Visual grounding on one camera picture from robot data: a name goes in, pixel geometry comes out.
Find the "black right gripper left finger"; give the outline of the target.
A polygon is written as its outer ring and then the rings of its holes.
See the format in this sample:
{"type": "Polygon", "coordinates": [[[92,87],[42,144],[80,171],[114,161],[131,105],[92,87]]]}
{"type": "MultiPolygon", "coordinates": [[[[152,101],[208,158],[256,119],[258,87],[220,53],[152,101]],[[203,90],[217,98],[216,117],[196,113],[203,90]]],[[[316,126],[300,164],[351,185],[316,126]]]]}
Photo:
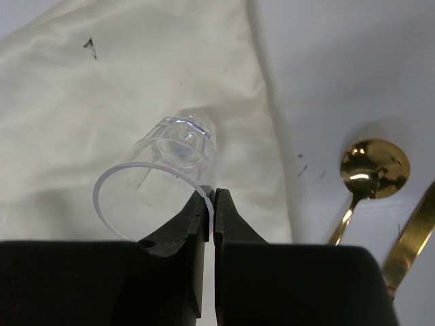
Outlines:
{"type": "Polygon", "coordinates": [[[192,193],[137,242],[3,241],[2,325],[195,325],[209,212],[192,193]]]}

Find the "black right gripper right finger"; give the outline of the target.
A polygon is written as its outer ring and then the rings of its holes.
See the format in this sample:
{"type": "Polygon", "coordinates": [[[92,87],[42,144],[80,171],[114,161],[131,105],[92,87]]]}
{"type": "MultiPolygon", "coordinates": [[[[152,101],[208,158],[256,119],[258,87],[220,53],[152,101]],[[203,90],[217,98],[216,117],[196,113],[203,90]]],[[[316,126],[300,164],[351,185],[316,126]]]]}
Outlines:
{"type": "Polygon", "coordinates": [[[362,247],[271,244],[215,196],[219,325],[397,325],[380,268],[362,247]]]}

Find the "clear plastic cup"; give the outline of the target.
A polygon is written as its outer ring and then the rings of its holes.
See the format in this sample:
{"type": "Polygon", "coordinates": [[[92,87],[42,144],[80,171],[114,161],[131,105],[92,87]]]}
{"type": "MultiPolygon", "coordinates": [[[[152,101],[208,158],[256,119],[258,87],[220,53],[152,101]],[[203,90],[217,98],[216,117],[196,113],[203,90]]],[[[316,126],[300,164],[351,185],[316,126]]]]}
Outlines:
{"type": "Polygon", "coordinates": [[[96,181],[92,199],[115,236],[139,240],[180,213],[191,195],[214,214],[217,152],[207,116],[166,117],[96,181]]]}

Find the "cream cloth placemat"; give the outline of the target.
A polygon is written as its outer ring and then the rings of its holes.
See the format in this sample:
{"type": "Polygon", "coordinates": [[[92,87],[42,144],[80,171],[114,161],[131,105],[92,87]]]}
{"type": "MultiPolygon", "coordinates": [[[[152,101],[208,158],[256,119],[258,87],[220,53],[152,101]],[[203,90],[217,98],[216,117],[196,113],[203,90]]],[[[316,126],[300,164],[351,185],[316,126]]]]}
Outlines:
{"type": "Polygon", "coordinates": [[[217,182],[271,242],[285,178],[246,1],[63,1],[1,41],[1,237],[109,238],[97,178],[155,124],[208,115],[217,182]]]}

